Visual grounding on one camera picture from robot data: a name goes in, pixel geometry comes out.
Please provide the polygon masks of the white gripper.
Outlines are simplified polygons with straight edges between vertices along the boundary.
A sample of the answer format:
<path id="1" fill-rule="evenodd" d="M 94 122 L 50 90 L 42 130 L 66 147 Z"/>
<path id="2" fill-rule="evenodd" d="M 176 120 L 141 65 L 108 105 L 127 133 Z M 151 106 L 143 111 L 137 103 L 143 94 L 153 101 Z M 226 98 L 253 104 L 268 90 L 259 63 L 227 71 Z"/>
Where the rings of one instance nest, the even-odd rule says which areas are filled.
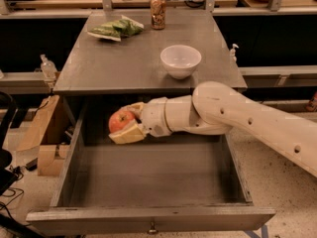
<path id="1" fill-rule="evenodd" d="M 141 122 L 146 131 L 154 137 L 169 136 L 169 130 L 165 120 L 166 97 L 152 99 L 148 103 L 136 102 L 123 107 L 123 110 L 132 112 Z M 109 138 L 116 144 L 130 144 L 142 141 L 147 133 L 143 126 L 136 120 L 129 122 L 123 129 L 110 133 Z"/>

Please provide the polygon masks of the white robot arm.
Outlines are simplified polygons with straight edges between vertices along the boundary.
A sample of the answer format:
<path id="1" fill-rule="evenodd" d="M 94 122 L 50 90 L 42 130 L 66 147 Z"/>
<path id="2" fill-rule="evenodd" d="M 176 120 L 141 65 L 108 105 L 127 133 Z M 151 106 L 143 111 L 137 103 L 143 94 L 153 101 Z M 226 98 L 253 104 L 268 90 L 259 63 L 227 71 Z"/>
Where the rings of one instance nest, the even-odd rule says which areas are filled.
<path id="1" fill-rule="evenodd" d="M 108 127 L 116 144 L 174 132 L 222 135 L 236 127 L 317 177 L 315 122 L 256 103 L 216 81 L 198 84 L 190 95 L 124 106 L 111 115 Z"/>

